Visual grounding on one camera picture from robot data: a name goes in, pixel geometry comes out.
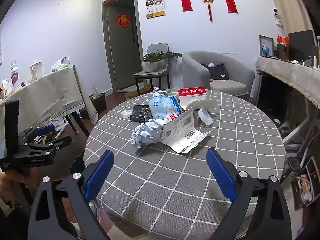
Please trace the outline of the person's left hand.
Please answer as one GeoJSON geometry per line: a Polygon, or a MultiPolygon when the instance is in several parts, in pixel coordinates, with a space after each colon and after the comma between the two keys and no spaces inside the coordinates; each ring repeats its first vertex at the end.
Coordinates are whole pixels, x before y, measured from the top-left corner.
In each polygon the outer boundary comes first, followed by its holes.
{"type": "Polygon", "coordinates": [[[7,203],[16,199],[13,183],[22,183],[27,189],[37,186],[38,170],[31,168],[30,174],[26,177],[16,171],[1,171],[0,178],[0,197],[7,203]]]}

